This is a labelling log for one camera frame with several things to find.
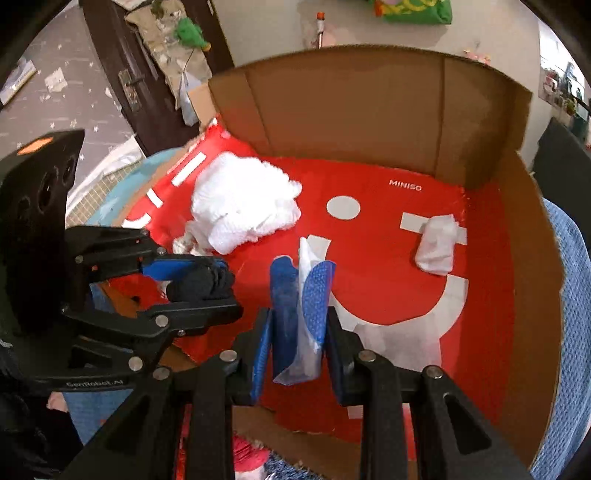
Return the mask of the black knitted ball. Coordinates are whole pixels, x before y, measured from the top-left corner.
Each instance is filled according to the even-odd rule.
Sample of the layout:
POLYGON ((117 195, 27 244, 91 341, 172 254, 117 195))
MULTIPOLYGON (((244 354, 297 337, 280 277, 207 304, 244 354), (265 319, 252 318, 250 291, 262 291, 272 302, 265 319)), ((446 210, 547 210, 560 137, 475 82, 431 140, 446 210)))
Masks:
POLYGON ((170 302, 200 302, 232 295, 235 275, 225 267, 204 266, 188 271, 166 286, 170 302))

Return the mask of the blue cloth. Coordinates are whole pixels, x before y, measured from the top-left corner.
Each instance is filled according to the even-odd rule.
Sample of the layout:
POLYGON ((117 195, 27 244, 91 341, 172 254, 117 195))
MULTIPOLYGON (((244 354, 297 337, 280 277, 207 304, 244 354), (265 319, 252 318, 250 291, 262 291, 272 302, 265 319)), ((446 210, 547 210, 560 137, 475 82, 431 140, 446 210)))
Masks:
POLYGON ((321 374, 329 298, 335 263, 327 258, 329 240, 300 239, 297 263, 290 256, 270 265, 273 305, 273 381, 290 386, 321 374))

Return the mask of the red mesh pouf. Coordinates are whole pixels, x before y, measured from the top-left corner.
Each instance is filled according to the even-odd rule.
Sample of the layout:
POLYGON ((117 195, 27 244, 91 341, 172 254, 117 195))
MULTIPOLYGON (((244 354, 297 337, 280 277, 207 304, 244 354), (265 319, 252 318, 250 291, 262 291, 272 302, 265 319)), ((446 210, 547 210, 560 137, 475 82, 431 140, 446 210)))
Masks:
POLYGON ((232 438, 233 463, 236 480, 263 480, 266 478, 266 461, 270 450, 259 442, 252 442, 235 435, 232 438))

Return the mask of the small white folded cloth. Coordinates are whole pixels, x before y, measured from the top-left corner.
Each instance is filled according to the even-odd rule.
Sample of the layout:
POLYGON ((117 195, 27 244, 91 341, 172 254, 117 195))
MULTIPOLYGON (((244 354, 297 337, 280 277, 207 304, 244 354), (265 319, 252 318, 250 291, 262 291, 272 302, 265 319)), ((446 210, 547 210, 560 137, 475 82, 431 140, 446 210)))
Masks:
POLYGON ((423 272, 446 276, 454 266, 460 226, 453 214, 434 216, 425 224, 415 263, 423 272))

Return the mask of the white mesh bath pouf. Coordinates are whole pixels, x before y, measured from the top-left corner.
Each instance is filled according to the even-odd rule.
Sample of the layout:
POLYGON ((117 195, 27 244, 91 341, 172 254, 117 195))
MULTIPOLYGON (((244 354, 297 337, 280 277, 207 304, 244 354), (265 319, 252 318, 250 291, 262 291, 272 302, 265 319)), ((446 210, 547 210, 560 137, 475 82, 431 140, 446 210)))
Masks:
POLYGON ((247 242, 287 230, 301 218, 303 185, 256 157, 219 154, 195 181, 185 230, 204 250, 228 255, 247 242))

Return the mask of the dark wooden door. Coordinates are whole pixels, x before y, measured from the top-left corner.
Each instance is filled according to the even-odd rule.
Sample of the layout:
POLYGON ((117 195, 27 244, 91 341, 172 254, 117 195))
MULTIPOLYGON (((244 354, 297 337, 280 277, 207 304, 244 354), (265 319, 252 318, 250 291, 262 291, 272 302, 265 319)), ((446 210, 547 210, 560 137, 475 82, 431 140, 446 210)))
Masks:
POLYGON ((211 1, 160 1, 161 17, 149 1, 82 1, 84 19, 102 67, 148 155, 180 146, 197 136, 199 126, 181 114, 181 73, 204 83, 235 66, 211 1), (211 45, 185 48, 175 35, 178 20, 190 18, 211 45))

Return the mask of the hanging plastic bag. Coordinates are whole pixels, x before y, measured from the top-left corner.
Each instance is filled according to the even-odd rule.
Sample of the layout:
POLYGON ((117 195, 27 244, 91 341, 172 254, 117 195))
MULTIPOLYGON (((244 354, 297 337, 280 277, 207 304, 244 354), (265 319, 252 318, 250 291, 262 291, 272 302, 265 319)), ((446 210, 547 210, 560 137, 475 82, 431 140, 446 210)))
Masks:
POLYGON ((186 71, 182 71, 179 82, 179 105, 183 122, 186 126, 192 127, 199 122, 197 113, 190 101, 189 92, 201 85, 201 81, 186 71))

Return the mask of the blue knitted blanket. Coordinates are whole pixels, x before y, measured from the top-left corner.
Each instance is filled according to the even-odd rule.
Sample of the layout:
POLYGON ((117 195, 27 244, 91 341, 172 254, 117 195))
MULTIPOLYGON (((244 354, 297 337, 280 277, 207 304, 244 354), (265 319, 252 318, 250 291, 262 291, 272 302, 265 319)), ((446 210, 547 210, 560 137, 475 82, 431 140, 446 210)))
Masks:
POLYGON ((590 257, 578 226, 544 201, 563 264, 559 382, 551 420, 530 472, 557 479, 590 430, 590 257))

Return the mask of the cardboard box red lining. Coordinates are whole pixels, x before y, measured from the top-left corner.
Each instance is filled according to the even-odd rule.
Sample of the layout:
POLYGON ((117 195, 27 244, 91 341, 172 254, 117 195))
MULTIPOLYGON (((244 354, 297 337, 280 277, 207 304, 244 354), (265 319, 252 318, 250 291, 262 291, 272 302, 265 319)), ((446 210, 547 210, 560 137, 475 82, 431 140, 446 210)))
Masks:
POLYGON ((426 50, 347 46, 253 62, 211 79, 202 102, 221 125, 159 168, 114 224, 170 246, 212 156, 280 167, 303 185, 300 220, 229 255, 242 320, 180 348, 201 361, 228 347, 270 305, 273 259, 322 237, 346 329, 390 359, 440 364, 531 464, 556 397, 563 267, 519 156, 530 101, 489 66, 426 50), (423 228, 449 214, 460 226, 453 270, 423 272, 423 228))

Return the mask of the green plush toy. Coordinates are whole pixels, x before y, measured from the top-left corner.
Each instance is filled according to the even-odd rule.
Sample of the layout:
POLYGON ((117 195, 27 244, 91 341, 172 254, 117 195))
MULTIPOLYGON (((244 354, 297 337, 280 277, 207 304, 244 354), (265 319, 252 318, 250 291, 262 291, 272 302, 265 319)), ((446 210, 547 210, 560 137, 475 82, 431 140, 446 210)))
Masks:
POLYGON ((199 49, 204 52, 211 49, 211 43, 205 40, 200 26, 188 17, 183 17, 177 22, 175 35, 180 43, 187 48, 199 49))

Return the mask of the orange capped bottle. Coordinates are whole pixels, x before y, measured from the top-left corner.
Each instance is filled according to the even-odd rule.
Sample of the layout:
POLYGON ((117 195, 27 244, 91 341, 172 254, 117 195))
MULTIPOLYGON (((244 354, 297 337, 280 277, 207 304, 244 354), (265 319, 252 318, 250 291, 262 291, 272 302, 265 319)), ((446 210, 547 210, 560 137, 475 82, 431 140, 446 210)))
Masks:
POLYGON ((325 13, 319 11, 315 20, 317 20, 317 39, 315 40, 315 46, 317 46, 318 49, 321 49, 325 35, 325 13))

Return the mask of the pink plush toy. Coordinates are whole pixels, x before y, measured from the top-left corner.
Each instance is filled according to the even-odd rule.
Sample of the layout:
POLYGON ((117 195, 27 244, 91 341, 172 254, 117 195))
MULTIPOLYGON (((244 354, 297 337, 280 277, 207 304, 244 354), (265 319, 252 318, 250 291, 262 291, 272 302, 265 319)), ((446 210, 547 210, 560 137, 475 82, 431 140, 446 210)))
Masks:
POLYGON ((491 57, 489 55, 482 55, 470 49, 465 49, 464 55, 466 58, 481 64, 489 65, 491 63, 491 57))

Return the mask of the green tote bag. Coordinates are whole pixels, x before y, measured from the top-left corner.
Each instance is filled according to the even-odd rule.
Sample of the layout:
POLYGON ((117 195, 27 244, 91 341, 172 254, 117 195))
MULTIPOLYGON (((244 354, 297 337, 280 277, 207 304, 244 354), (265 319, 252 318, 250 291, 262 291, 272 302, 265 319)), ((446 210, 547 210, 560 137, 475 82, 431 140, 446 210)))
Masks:
POLYGON ((451 25, 453 22, 453 12, 450 1, 375 0, 372 4, 377 17, 393 23, 451 25))

